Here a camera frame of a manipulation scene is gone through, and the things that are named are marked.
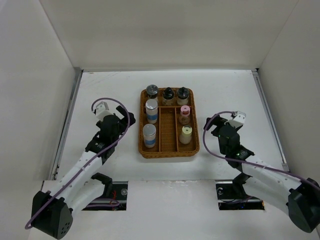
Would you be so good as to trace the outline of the blue-label jar silver lid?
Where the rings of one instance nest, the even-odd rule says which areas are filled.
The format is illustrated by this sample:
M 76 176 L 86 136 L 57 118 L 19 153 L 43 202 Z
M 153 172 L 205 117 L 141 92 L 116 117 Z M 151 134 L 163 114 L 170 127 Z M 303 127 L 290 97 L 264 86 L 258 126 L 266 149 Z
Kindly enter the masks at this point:
M 158 102 L 155 99 L 148 99 L 145 103 L 147 121 L 155 124 L 158 120 Z

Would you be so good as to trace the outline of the pink lid spice jar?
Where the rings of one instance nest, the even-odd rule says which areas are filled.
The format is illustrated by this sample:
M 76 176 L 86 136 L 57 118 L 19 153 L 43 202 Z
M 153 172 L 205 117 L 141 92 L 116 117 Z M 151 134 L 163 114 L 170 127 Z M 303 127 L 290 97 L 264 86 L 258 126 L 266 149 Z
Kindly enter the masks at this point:
M 188 105 L 183 105 L 180 107 L 180 113 L 178 116 L 178 121 L 182 124 L 182 125 L 188 125 L 190 123 L 190 107 Z

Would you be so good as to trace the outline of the yellow lid spice jar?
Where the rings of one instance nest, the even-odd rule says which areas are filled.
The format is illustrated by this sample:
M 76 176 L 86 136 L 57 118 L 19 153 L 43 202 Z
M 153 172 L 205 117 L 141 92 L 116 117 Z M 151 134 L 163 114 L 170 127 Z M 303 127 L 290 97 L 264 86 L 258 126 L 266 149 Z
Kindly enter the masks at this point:
M 181 134 L 179 136 L 179 141 L 187 145 L 191 142 L 193 129 L 190 125 L 184 125 L 181 129 Z

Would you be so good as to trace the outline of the shaker with round glass lid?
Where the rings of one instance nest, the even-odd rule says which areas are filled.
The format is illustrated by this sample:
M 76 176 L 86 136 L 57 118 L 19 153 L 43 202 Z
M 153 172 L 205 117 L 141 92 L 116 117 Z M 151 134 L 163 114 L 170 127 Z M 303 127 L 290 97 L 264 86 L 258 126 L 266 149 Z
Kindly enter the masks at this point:
M 154 99 L 158 102 L 159 88 L 155 84 L 150 84 L 146 87 L 148 99 Z

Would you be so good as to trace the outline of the shaker with black knob lid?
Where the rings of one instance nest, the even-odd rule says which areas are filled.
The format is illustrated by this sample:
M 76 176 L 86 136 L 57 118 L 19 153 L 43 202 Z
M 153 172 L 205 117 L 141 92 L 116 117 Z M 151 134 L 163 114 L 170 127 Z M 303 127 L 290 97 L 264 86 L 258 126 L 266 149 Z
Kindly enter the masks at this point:
M 174 105 L 174 91 L 171 87 L 167 87 L 162 94 L 162 104 L 167 107 L 172 107 Z

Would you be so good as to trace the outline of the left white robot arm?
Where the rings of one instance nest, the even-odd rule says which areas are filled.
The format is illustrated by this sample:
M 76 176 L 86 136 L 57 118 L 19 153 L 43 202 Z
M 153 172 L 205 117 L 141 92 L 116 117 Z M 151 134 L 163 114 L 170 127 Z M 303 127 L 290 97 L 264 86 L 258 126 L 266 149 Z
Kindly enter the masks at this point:
M 121 138 L 135 122 L 134 114 L 119 105 L 119 118 L 101 102 L 94 110 L 99 128 L 85 147 L 80 159 L 46 192 L 38 191 L 32 200 L 31 218 L 26 229 L 36 228 L 62 239 L 70 230 L 74 216 L 94 199 L 108 199 L 112 195 L 111 179 L 98 172 L 115 152 Z

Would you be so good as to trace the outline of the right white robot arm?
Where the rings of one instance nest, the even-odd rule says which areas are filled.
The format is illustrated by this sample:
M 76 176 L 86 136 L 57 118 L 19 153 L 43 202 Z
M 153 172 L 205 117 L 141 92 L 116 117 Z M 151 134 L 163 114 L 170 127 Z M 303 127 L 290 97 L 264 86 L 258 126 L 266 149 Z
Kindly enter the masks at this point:
M 220 113 L 206 119 L 203 131 L 212 126 L 218 139 L 219 159 L 225 160 L 240 174 L 232 181 L 232 192 L 263 200 L 285 213 L 300 230 L 311 233 L 320 224 L 320 185 L 288 171 L 271 167 L 240 143 L 239 129 L 246 115 L 230 112 L 230 119 Z

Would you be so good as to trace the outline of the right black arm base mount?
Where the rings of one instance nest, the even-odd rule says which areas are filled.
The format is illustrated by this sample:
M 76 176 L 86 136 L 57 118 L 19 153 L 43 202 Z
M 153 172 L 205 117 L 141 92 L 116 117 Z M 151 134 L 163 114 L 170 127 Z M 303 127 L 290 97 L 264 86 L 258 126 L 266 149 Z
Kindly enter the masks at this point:
M 239 199 L 247 199 L 249 195 L 245 192 L 244 185 L 251 176 L 241 172 L 232 180 L 232 187 Z

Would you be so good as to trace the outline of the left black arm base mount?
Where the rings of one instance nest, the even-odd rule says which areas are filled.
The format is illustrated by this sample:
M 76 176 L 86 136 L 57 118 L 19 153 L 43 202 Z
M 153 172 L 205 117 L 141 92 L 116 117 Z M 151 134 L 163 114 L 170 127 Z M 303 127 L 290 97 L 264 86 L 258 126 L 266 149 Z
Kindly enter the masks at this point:
M 100 195 L 97 199 L 115 199 L 116 198 L 114 194 L 113 179 L 111 177 L 98 172 L 94 174 L 91 177 L 91 179 L 98 180 L 104 186 L 102 195 Z

